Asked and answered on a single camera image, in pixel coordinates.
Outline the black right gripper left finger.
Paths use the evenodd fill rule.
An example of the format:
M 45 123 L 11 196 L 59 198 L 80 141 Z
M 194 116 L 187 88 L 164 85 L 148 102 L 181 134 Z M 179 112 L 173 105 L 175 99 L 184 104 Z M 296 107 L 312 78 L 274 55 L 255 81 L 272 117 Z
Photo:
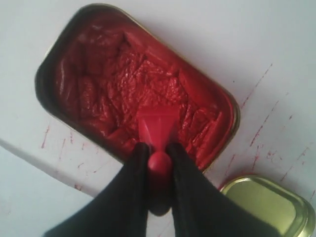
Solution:
M 147 229 L 149 147 L 135 145 L 129 160 L 89 204 L 48 230 L 46 237 L 144 237 Z

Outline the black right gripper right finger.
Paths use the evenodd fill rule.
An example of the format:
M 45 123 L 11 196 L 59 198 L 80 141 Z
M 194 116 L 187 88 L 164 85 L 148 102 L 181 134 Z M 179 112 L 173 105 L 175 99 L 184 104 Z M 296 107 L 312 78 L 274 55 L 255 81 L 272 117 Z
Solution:
M 215 188 L 179 143 L 166 148 L 173 161 L 172 214 L 177 237 L 261 237 L 263 224 Z

